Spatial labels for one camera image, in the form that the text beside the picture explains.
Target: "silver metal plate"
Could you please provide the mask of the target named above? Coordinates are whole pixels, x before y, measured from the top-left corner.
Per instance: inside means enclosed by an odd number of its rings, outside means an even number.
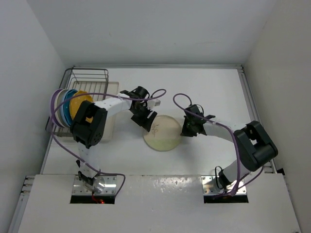
[[[214,196],[218,194],[222,194],[224,190],[219,190],[216,186],[215,176],[201,176],[202,179],[202,187],[203,187],[203,194],[204,196]],[[234,184],[233,182],[231,185],[227,186],[227,191],[231,191]],[[240,181],[239,187],[244,185],[244,180]],[[240,188],[236,195],[246,195],[246,187]]]
[[[114,196],[116,194],[117,177],[116,176],[98,176],[101,184],[101,191],[96,192],[94,196]],[[92,195],[90,188],[86,187],[78,176],[75,176],[72,187],[72,196]]]

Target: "metal wire rack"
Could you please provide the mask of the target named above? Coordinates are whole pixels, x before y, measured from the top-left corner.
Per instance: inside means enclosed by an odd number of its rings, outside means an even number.
[[[84,69],[69,68],[66,69],[59,85],[59,88],[76,89],[86,91],[88,93],[107,93],[109,74],[107,69]],[[93,95],[94,101],[104,100],[105,96]],[[55,126],[53,132],[60,137],[72,137],[68,128],[60,128]]]

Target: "metal frame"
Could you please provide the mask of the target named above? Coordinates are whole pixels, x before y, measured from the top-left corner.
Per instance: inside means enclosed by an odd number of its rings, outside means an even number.
[[[65,76],[66,76],[66,72],[68,70],[74,69],[74,68],[88,68],[88,69],[96,69],[95,67],[99,67],[99,65],[95,65],[95,66],[90,66],[90,65],[77,65],[74,66],[72,68],[66,69],[64,76],[62,77],[61,83],[59,85],[59,88],[62,87],[63,83],[67,83],[68,78],[70,77],[70,75],[67,76],[67,79],[65,82]],[[245,71],[244,68],[241,65],[163,65],[163,64],[159,64],[159,65],[106,65],[106,68],[209,68],[209,69],[236,69],[238,71],[239,77],[240,77],[240,81],[241,81],[241,85],[242,85],[242,89],[243,89],[243,93],[244,93],[244,98],[247,104],[247,109],[248,112],[250,114],[250,117],[252,120],[257,120],[259,122],[261,122],[259,114],[257,112],[256,106],[255,106],[255,102],[254,102],[254,98],[253,95],[251,93],[251,89],[249,86],[249,83],[247,81],[247,77],[245,75]],[[43,170],[44,170],[44,166],[49,154],[49,150],[51,147],[51,143],[52,143],[52,137],[50,137],[49,139],[49,143],[47,145],[47,149],[46,149],[46,153],[44,156],[44,161],[41,167],[41,171],[40,174],[43,174]],[[276,173],[276,166],[274,163],[274,160],[270,161],[271,164],[271,172],[270,173]],[[26,204],[28,201],[28,197],[29,197],[29,193],[28,194],[21,194],[17,203],[17,207],[15,209],[14,212],[14,216],[12,218],[11,221],[11,225],[9,228],[8,233],[17,233],[20,223],[21,223],[21,219],[22,216],[24,214],[25,208],[26,208]]]

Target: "white wall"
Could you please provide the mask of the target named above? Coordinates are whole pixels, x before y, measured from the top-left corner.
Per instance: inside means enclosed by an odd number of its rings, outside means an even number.
[[[245,70],[259,115],[279,149],[298,221],[303,232],[311,232],[309,0],[277,2]]]
[[[0,233],[6,233],[25,175],[40,171],[51,93],[65,67],[26,0],[0,7]]]
[[[27,0],[72,64],[240,64],[276,0]]]

